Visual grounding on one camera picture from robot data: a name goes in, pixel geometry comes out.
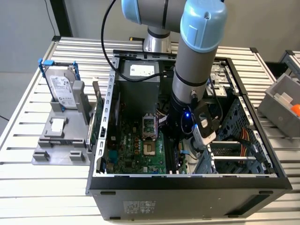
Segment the metal frame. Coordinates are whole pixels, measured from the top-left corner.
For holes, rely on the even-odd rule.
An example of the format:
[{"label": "metal frame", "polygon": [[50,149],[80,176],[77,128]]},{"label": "metal frame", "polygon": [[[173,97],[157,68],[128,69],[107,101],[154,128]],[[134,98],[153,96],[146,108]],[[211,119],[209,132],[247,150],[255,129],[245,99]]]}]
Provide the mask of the metal frame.
[{"label": "metal frame", "polygon": [[60,36],[73,37],[65,0],[50,0]]},{"label": "metal frame", "polygon": [[279,62],[284,62],[291,71],[300,79],[300,52],[294,53],[291,50],[286,50]]},{"label": "metal frame", "polygon": [[[113,53],[113,64],[118,64],[117,61],[119,61],[120,58],[125,57],[136,57],[146,60],[158,60],[159,58],[160,60],[175,61],[173,54],[151,52],[140,53],[133,51],[113,51]],[[173,198],[178,198],[178,200],[180,201],[182,196],[180,196],[179,192],[183,190],[199,191],[197,194],[200,195],[201,192],[205,192],[205,190],[209,189],[210,192],[206,193],[206,197],[209,196],[209,198],[211,199],[213,199],[216,195],[218,195],[221,199],[223,199],[225,195],[234,196],[234,192],[237,189],[243,191],[247,190],[247,193],[243,193],[243,195],[240,196],[243,197],[245,201],[240,202],[238,206],[231,206],[234,207],[235,210],[228,212],[225,209],[219,209],[220,211],[218,211],[217,214],[218,217],[247,217],[292,189],[289,180],[287,179],[282,167],[280,166],[279,160],[275,156],[273,149],[269,146],[268,140],[265,137],[263,128],[257,118],[256,113],[252,111],[252,106],[251,104],[249,104],[246,89],[239,75],[237,74],[237,71],[231,59],[219,57],[216,57],[216,59],[226,61],[226,63],[229,65],[230,74],[233,76],[235,83],[237,84],[237,87],[241,93],[239,99],[242,104],[242,109],[245,110],[246,107],[249,110],[249,113],[247,113],[246,115],[248,115],[250,118],[247,117],[247,119],[249,119],[249,123],[259,131],[257,133],[258,137],[263,140],[267,155],[269,155],[269,157],[271,158],[273,168],[271,167],[268,169],[271,173],[269,176],[272,178],[265,175],[265,178],[261,179],[257,178],[256,175],[253,174],[248,174],[248,176],[243,174],[243,176],[241,177],[239,176],[239,174],[230,174],[229,177],[227,177],[226,174],[210,174],[209,177],[207,177],[207,174],[104,174],[103,165],[106,164],[105,158],[108,154],[108,150],[105,146],[106,133],[108,132],[107,121],[109,120],[111,98],[113,95],[113,77],[115,77],[115,72],[111,70],[111,80],[108,83],[108,93],[111,94],[107,95],[105,98],[105,112],[107,111],[107,113],[102,116],[101,122],[101,128],[104,129],[105,132],[103,133],[103,136],[101,136],[98,140],[95,160],[94,164],[90,165],[90,173],[87,185],[87,192],[93,195],[104,219],[153,218],[153,215],[143,216],[142,213],[134,215],[126,214],[124,213],[122,208],[114,207],[127,201],[139,202],[143,201],[143,199],[146,199],[148,201],[147,193],[153,190],[155,190],[155,194],[152,194],[151,198],[155,200],[157,207],[159,208],[161,208],[164,204],[166,204],[166,208],[169,208],[167,203],[169,205],[172,205],[173,202],[171,199]],[[201,160],[203,159],[207,161],[207,168],[197,168],[197,170],[203,172],[210,170],[211,173],[215,173],[215,166],[213,164],[214,156],[210,153],[210,151],[206,153],[208,155],[203,154]],[[275,177],[272,174],[274,172],[277,173],[278,177]],[[169,200],[162,201],[161,198],[167,190],[174,190],[173,192],[171,192],[172,194],[169,194],[169,196],[172,197]],[[194,196],[186,195],[185,199],[188,199],[191,205],[194,205],[196,203],[194,202]],[[209,204],[209,202],[201,201],[201,204],[206,205]],[[219,201],[218,203],[219,206],[224,204],[226,204],[226,202]],[[186,210],[182,210],[181,215],[174,214],[172,218],[184,218],[184,212],[186,212]],[[201,216],[197,213],[195,214],[194,211],[191,213],[193,217]],[[155,211],[154,215],[158,218],[167,218],[170,216],[167,213],[164,215],[163,212],[160,213],[158,211]]]},{"label": "metal frame", "polygon": [[[141,41],[105,41],[106,51],[112,56],[112,49],[142,51]],[[176,53],[178,44],[172,44]],[[46,58],[79,63],[82,80],[86,83],[85,93],[89,100],[95,100],[91,80],[98,79],[102,97],[105,97],[109,67],[105,61],[99,40],[62,37],[59,42],[51,43]],[[264,91],[273,81],[249,48],[220,46],[217,57],[230,57],[248,92],[249,100],[256,110],[264,97]],[[32,166],[33,149],[37,138],[48,117],[45,102],[51,95],[41,76],[36,74],[18,104],[5,132],[0,137],[0,196],[1,207],[5,210],[6,219],[2,222],[31,224],[40,223],[99,223],[102,220],[95,203],[85,193],[88,166]],[[231,224],[257,223],[260,225],[298,225],[299,190],[300,190],[300,141],[286,139],[272,123],[258,113],[270,145],[275,150],[281,166],[284,168],[294,192],[280,197],[248,218],[231,218],[219,220],[152,220],[154,224]],[[49,188],[55,181],[56,187]]]}]

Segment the sticker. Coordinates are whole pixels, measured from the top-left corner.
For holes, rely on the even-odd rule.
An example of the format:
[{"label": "sticker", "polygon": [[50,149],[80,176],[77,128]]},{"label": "sticker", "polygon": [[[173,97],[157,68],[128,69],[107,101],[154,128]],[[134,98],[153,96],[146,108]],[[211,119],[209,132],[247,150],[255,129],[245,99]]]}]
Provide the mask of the sticker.
[{"label": "sticker", "polygon": [[60,141],[50,141],[49,143],[50,143],[50,144],[61,144]]},{"label": "sticker", "polygon": [[51,130],[52,132],[61,132],[64,127],[64,119],[52,119]]},{"label": "sticker", "polygon": [[127,214],[154,213],[156,201],[123,201],[124,211]]},{"label": "sticker", "polygon": [[130,75],[131,76],[150,76],[154,74],[154,66],[150,65],[131,65]]},{"label": "sticker", "polygon": [[50,76],[58,102],[65,108],[76,107],[69,80],[64,76]]}]

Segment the slotted aluminum surface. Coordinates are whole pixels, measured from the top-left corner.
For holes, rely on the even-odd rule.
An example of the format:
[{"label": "slotted aluminum surface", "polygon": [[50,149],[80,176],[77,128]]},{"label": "slotted aluminum surface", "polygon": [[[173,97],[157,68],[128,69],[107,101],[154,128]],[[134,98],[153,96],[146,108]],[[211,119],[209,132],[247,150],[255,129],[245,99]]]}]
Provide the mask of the slotted aluminum surface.
[{"label": "slotted aluminum surface", "polygon": [[[141,42],[106,41],[113,49],[141,51]],[[172,51],[176,53],[177,44]],[[259,54],[249,48],[219,47],[217,56],[230,57],[257,107],[274,78]],[[109,66],[96,40],[62,38],[52,42],[44,59],[79,64],[85,93],[95,100],[92,78],[97,77],[104,97]],[[45,80],[37,70],[0,138],[0,224],[103,224],[92,197],[85,196],[88,166],[33,166],[32,153],[37,145],[51,99]],[[136,221],[141,224],[300,224],[300,142],[287,139],[274,125],[260,117],[270,142],[293,187],[286,194],[247,219]]]}]

